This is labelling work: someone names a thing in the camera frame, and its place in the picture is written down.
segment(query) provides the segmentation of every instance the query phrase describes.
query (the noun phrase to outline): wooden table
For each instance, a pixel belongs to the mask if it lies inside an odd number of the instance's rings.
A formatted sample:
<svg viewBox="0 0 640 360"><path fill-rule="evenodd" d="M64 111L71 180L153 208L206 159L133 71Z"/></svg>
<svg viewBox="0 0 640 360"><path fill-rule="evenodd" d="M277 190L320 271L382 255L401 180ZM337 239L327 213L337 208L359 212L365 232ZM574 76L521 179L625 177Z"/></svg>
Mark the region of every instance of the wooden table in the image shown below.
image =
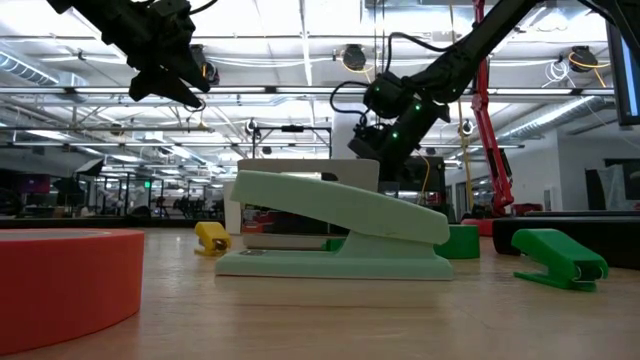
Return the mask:
<svg viewBox="0 0 640 360"><path fill-rule="evenodd" d="M534 264L483 241L451 282L216 278L192 231L147 234L138 315L6 359L640 358L637 271L564 291L514 278Z"/></svg>

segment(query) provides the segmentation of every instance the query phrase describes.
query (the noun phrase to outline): black cable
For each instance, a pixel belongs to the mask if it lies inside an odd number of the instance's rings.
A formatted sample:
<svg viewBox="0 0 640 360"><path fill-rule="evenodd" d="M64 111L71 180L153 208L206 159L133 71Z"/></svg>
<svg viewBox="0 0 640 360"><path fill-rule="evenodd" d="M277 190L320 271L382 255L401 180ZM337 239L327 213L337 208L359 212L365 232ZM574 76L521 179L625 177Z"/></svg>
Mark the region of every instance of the black cable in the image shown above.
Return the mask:
<svg viewBox="0 0 640 360"><path fill-rule="evenodd" d="M446 51L449 51L449 50L451 50L453 45L455 45L455 44L452 44L452 45L447 46L446 48L439 48L437 46L433 46L431 44L428 44L428 43L426 43L424 41L420 41L417 38L415 38L413 36L410 36L410 35L407 35L405 33L392 32L391 34L389 34L389 39L388 39L387 47L389 48L389 55L387 57L387 66L385 67L385 72L389 71L389 68L391 67L391 59L392 59L392 45L391 44L392 44L392 40L393 40L394 37L405 38L405 39L411 41L414 44L420 45L423 48L426 48L428 50L435 51L435 52L446 52Z"/></svg>
<svg viewBox="0 0 640 360"><path fill-rule="evenodd" d="M606 12L604 12L602 9L600 9L599 7L597 7L595 4L592 4L591 2L589 2L588 0L578 0L579 3L581 3L582 5L588 7L589 9L593 10L595 13L597 13L598 15L602 16L605 20L607 20L611 25L616 26L615 21L613 21L613 18L611 16L609 16L609 14L607 14Z"/></svg>
<svg viewBox="0 0 640 360"><path fill-rule="evenodd" d="M195 15L197 13L203 12L205 10L207 10L208 8L212 7L213 5L215 5L218 2L218 0L211 0L208 3L200 6L199 8L195 9L195 10L191 10L189 12L189 15Z"/></svg>
<svg viewBox="0 0 640 360"><path fill-rule="evenodd" d="M187 105L182 105L182 107L183 107L186 111L188 111L188 112L190 112L190 113L192 113L192 114L199 113L199 112L203 112L203 111L204 111L204 109L206 109L206 108L207 108L207 103L206 103L204 100L202 100L202 99L198 99L198 100L200 101L200 104L202 104L202 105L200 105L200 107L193 108L193 107L191 107L191 106L187 106Z"/></svg>
<svg viewBox="0 0 640 360"><path fill-rule="evenodd" d="M369 87L369 84L363 83L363 82L359 82L359 81L345 81L343 83L341 83L340 85L336 86L335 89L333 89L333 92L331 93L331 96L329 97L329 105L331 106L331 108L333 109L333 111L340 113L340 114L357 114L360 115L360 124L362 125L363 123L366 123L366 119L367 119L367 113L371 110L368 109L366 111L358 111L358 110L341 110L338 109L335 104L333 103L333 98L336 96L336 94L338 93L338 90L340 90L341 88L345 87L346 85L358 85L358 86L362 86L365 88Z"/></svg>

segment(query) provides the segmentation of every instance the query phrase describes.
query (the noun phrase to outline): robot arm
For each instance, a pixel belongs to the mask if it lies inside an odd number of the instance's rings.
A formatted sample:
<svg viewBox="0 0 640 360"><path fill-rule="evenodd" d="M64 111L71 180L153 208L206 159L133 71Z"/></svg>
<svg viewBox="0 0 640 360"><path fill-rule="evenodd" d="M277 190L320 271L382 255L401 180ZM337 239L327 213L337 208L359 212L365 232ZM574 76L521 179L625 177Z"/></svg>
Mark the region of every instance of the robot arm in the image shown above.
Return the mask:
<svg viewBox="0 0 640 360"><path fill-rule="evenodd" d="M102 31L102 41L127 54L127 64L139 71L129 95L140 101L156 94L195 108L200 100L182 80L203 92L210 87L194 60L189 45L196 27L187 0L132 2L130 0L47 0L62 14L74 7Z"/></svg>
<svg viewBox="0 0 640 360"><path fill-rule="evenodd" d="M640 59L640 0L579 0L620 29ZM368 87L364 104L385 119L397 117L389 127L358 126L349 144L362 158L380 162L381 178L395 180L411 153L438 120L448 120L446 105L467 88L480 63L542 0L502 0L465 38L446 49L426 70L402 79L386 71Z"/></svg>

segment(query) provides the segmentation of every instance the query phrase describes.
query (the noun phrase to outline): green object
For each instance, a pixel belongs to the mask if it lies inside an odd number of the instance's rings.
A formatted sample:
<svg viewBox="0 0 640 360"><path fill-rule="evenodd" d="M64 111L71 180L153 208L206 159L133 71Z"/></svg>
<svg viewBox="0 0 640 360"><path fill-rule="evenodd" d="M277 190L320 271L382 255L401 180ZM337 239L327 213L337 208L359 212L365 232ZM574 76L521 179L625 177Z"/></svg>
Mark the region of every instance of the green object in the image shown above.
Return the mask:
<svg viewBox="0 0 640 360"><path fill-rule="evenodd" d="M240 171L231 199L347 229L335 251L246 250L216 262L216 275L451 280L434 244L449 239L447 217L371 191L281 174Z"/></svg>
<svg viewBox="0 0 640 360"><path fill-rule="evenodd" d="M480 257L480 236L478 227L470 225L449 225L449 241L435 245L437 255L445 259L477 259Z"/></svg>
<svg viewBox="0 0 640 360"><path fill-rule="evenodd" d="M602 256L558 230L518 230L511 244L548 267L547 274L515 272L521 279L560 289L595 291L595 281L609 274L609 266Z"/></svg>
<svg viewBox="0 0 640 360"><path fill-rule="evenodd" d="M329 239L324 245L322 245L322 251L338 251L346 241L346 238L342 239Z"/></svg>

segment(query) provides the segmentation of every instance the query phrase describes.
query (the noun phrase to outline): monitor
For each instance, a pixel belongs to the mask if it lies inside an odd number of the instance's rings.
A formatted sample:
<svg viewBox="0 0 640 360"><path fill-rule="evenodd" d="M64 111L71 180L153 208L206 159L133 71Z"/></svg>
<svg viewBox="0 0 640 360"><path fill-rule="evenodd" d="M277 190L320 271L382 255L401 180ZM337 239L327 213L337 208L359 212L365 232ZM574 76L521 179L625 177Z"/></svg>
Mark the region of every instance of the monitor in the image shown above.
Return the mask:
<svg viewBox="0 0 640 360"><path fill-rule="evenodd" d="M620 126L640 125L640 67L620 31L607 24L613 85Z"/></svg>

